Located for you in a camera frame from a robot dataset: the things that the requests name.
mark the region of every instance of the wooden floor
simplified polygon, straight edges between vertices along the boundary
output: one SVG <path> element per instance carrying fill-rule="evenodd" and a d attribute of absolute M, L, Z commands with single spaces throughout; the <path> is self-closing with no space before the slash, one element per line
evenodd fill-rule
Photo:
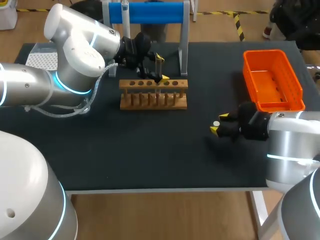
<path fill-rule="evenodd" d="M 18 8 L 48 9 L 57 1 L 18 0 Z M 68 0 L 61 0 L 69 5 Z M 199 12 L 271 9 L 274 0 L 199 0 Z M 46 12 L 19 12 L 14 30 L 0 31 L 0 62 L 13 63 L 23 43 L 46 42 Z M 263 41 L 268 15 L 240 16 L 246 41 Z M 168 28 L 167 41 L 179 40 L 180 27 Z M 131 35 L 139 31 L 132 26 Z M 233 18 L 199 15 L 190 23 L 191 42 L 239 41 Z M 304 52 L 306 63 L 320 64 L 315 51 Z M 281 198 L 265 191 L 268 212 Z M 79 195 L 73 201 L 79 221 L 78 240 L 254 240 L 257 234 L 251 202 L 245 192 L 148 193 Z M 278 233 L 273 239 L 282 239 Z"/>

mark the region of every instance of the orange plastic crate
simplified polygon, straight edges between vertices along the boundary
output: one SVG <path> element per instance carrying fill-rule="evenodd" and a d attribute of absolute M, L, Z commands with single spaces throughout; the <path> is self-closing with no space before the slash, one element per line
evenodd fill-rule
<path fill-rule="evenodd" d="M 260 111 L 273 113 L 306 108 L 302 87 L 283 51 L 246 51 L 243 57 L 245 83 Z"/>

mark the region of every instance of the metal stand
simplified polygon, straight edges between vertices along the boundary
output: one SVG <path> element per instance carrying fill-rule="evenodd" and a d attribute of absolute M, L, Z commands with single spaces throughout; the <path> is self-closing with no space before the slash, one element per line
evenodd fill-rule
<path fill-rule="evenodd" d="M 180 75 L 182 77 L 188 75 L 189 15 L 190 3 L 185 0 L 183 1 L 183 23 L 181 24 L 179 44 Z"/>
<path fill-rule="evenodd" d="M 193 21 L 194 22 L 197 21 L 198 3 L 199 3 L 199 0 L 190 0 L 190 8 L 191 8 L 191 12 L 193 14 Z"/>
<path fill-rule="evenodd" d="M 189 15 L 190 2 L 130 2 L 122 3 L 112 0 L 102 0 L 103 23 L 110 28 L 113 24 L 123 24 L 124 36 L 130 38 L 131 24 L 181 24 L 179 43 L 180 74 L 188 75 L 188 44 L 189 44 Z M 116 76 L 116 68 L 109 71 L 110 77 Z"/>
<path fill-rule="evenodd" d="M 110 23 L 110 14 L 109 14 L 109 3 L 111 3 L 112 0 L 103 0 L 102 1 L 102 16 L 103 16 L 103 24 L 115 29 L 115 25 L 113 23 Z M 111 60 L 108 62 L 108 65 L 114 64 L 116 61 Z M 109 69 L 109 77 L 115 78 L 117 74 L 117 67 L 111 67 Z"/>

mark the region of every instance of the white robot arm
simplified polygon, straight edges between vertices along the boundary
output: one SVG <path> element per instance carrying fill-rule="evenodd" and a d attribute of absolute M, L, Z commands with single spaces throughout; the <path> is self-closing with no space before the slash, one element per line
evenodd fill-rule
<path fill-rule="evenodd" d="M 253 102 L 243 103 L 238 111 L 219 116 L 221 121 L 237 122 L 234 128 L 212 126 L 218 137 L 235 140 L 268 140 L 266 183 L 286 193 L 320 167 L 314 158 L 320 154 L 320 112 L 261 112 Z"/>
<path fill-rule="evenodd" d="M 44 35 L 57 48 L 57 71 L 20 64 L 0 63 L 0 106 L 61 105 L 76 107 L 89 96 L 106 71 L 105 61 L 115 59 L 126 68 L 140 69 L 140 77 L 160 81 L 143 67 L 143 59 L 155 61 L 150 39 L 139 33 L 135 39 L 67 6 L 50 10 Z"/>
<path fill-rule="evenodd" d="M 0 239 L 75 240 L 77 215 L 41 152 L 0 131 Z"/>

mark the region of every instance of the white perforated box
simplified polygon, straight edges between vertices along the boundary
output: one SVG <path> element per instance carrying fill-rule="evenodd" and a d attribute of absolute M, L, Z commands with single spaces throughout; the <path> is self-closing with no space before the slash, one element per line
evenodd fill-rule
<path fill-rule="evenodd" d="M 58 55 L 56 52 L 30 53 L 25 65 L 37 69 L 54 71 L 58 68 Z"/>

